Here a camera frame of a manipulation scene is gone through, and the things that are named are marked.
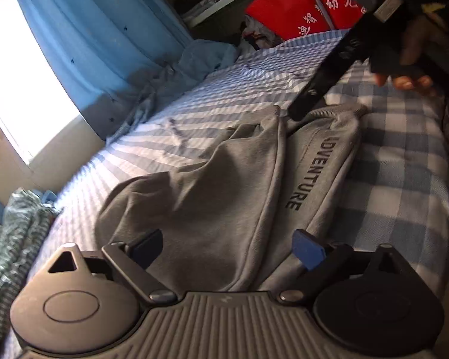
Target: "bed sheet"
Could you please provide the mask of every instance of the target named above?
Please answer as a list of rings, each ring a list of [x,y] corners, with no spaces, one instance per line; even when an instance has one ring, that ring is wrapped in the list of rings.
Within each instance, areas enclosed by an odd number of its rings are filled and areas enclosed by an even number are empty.
[[[289,40],[240,57],[210,74],[146,124],[98,152],[59,195],[57,218],[30,277],[63,243],[95,249],[93,225],[121,181],[189,164],[243,112],[286,108],[343,36],[330,31]],[[356,249],[392,243],[429,287],[441,294],[449,267],[449,156],[441,129],[444,107],[419,95],[374,85],[355,64],[326,96],[328,105],[359,101],[362,144],[344,185],[329,237]],[[8,336],[3,358],[18,343]]]

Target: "gray sweatpants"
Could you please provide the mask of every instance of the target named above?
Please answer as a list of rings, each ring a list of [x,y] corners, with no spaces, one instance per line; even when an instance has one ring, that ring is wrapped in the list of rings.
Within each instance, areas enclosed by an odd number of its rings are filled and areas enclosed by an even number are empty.
[[[300,123],[277,106],[245,114],[196,163],[118,185],[97,245],[160,228],[164,249],[148,272],[178,294],[281,290],[302,271],[293,231],[326,236],[364,112],[325,107]]]

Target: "hand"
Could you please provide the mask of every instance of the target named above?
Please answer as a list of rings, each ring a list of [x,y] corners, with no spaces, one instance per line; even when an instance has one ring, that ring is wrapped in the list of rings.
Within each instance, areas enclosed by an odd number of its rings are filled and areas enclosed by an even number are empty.
[[[437,23],[445,26],[439,16],[431,15]],[[422,15],[411,21],[403,34],[400,64],[408,66],[415,63],[428,41],[436,42],[443,47],[449,46],[449,38],[443,30]],[[374,74],[374,78],[378,86],[383,86],[388,79],[383,74]],[[396,89],[415,90],[422,95],[435,96],[437,94],[436,89],[432,86],[432,79],[428,75],[424,75],[417,80],[407,76],[397,77],[393,79],[393,85]]]

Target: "striped bed sheet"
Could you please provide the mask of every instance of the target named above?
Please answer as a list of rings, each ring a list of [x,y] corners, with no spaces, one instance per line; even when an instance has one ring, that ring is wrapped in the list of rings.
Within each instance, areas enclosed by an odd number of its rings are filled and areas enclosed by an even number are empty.
[[[95,249],[93,226],[119,183],[191,163],[243,112],[270,104],[286,108],[343,36],[313,34],[240,57],[137,130],[98,152],[59,195],[57,218],[29,279],[63,243]],[[328,105],[368,107],[362,144],[347,176],[329,238],[355,249],[392,243],[440,295],[449,267],[449,156],[441,102],[377,87],[367,66],[355,64],[327,94]],[[2,358],[19,353],[12,333]]]

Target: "white label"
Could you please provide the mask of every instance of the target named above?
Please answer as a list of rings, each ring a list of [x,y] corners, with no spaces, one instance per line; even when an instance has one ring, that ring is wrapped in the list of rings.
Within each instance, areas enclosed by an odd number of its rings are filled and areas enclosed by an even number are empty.
[[[402,0],[386,0],[376,9],[374,15],[383,23],[393,15],[394,12],[401,6]]]

